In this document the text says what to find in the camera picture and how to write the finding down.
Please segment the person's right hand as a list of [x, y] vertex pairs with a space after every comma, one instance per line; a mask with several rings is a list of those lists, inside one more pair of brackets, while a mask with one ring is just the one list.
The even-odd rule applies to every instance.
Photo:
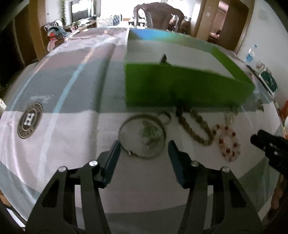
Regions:
[[277, 181], [276, 188], [274, 189], [272, 200], [271, 200], [271, 209], [277, 210], [279, 208], [280, 198], [283, 195], [283, 186], [282, 183], [284, 181], [284, 176], [282, 174], [279, 175], [279, 179]]

